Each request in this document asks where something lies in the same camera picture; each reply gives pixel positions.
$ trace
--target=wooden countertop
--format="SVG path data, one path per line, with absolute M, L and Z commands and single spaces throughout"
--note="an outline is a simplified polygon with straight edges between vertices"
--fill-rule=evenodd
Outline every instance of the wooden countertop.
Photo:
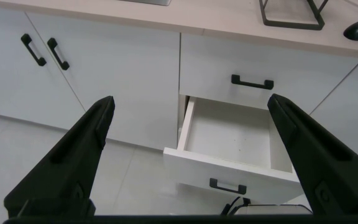
M 328 1 L 321 31 L 265 26 L 258 0 L 172 0 L 169 6 L 117 0 L 0 0 L 0 7 L 358 58 L 358 42 L 342 35 L 358 21 L 358 7 L 350 1 Z M 301 8 L 306 4 L 271 0 L 267 16 L 278 18 L 290 8 L 291 16 L 304 20 L 307 11 L 302 10 L 307 8 Z

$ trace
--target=closed drawer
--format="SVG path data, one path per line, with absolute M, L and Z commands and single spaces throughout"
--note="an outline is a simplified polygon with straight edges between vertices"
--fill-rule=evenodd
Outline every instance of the closed drawer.
M 191 97 L 178 148 L 163 159 L 177 182 L 260 203 L 303 193 L 268 110 Z
M 357 58 L 196 35 L 181 36 L 180 94 L 267 109 L 273 93 L 312 112 L 357 65 Z M 274 82 L 272 90 L 231 83 Z

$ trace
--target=metal stand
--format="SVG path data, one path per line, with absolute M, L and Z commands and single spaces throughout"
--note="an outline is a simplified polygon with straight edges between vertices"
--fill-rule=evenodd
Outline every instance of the metal stand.
M 265 13 L 265 7 L 267 4 L 267 1 L 268 0 L 266 0 L 263 3 L 263 0 L 259 0 L 260 11 L 262 12 L 262 19 L 264 20 L 264 24 L 266 26 L 284 27 L 284 28 L 292 28 L 292 29 L 321 30 L 325 25 L 320 12 L 323 10 L 323 8 L 327 4 L 328 0 L 324 0 L 324 2 L 321 4 L 321 6 L 319 8 L 316 7 L 316 4 L 314 3 L 313 0 L 307 0 L 318 24 L 303 24 L 303 23 L 297 23 L 297 22 L 270 21 L 266 18 L 266 13 Z

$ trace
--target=black cabinet handle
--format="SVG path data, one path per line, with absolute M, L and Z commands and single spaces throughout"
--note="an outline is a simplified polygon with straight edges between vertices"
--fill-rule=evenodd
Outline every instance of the black cabinet handle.
M 236 85 L 244 85 L 244 86 L 251 86 L 251 87 L 255 87 L 255 88 L 262 88 L 265 90 L 272 90 L 274 87 L 274 81 L 265 80 L 264 85 L 249 83 L 249 82 L 242 82 L 242 81 L 240 81 L 239 75 L 231 75 L 231 83 L 236 84 Z
M 34 60 L 37 62 L 37 64 L 39 66 L 44 66 L 47 61 L 45 61 L 45 59 L 43 57 L 40 57 L 40 58 L 37 58 L 37 56 L 35 55 L 34 51 L 32 51 L 31 47 L 30 47 L 30 43 L 32 42 L 32 39 L 30 37 L 29 34 L 24 34 L 22 37 L 21 37 L 21 40 L 24 44 L 24 46 L 27 48 L 27 50 L 30 52 L 31 56 L 34 58 Z
M 247 186 L 244 185 L 239 185 L 239 190 L 231 190 L 231 189 L 225 189 L 224 187 L 218 187 L 218 180 L 214 179 L 214 178 L 210 178 L 209 179 L 209 186 L 215 189 L 219 189 L 219 190 L 224 190 L 224 191 L 228 191 L 228 192 L 232 192 L 232 193 L 236 193 L 236 194 L 246 194 L 247 193 Z
M 70 68 L 70 65 L 68 64 L 68 62 L 66 62 L 66 61 L 62 62 L 62 60 L 60 60 L 59 56 L 57 55 L 57 53 L 55 51 L 55 47 L 57 47 L 57 42 L 56 42 L 55 38 L 51 38 L 48 40 L 48 47 L 52 51 L 53 56 L 55 56 L 57 63 L 59 63 L 59 65 L 60 65 L 60 68 L 62 68 L 64 71 L 67 70 L 68 68 Z

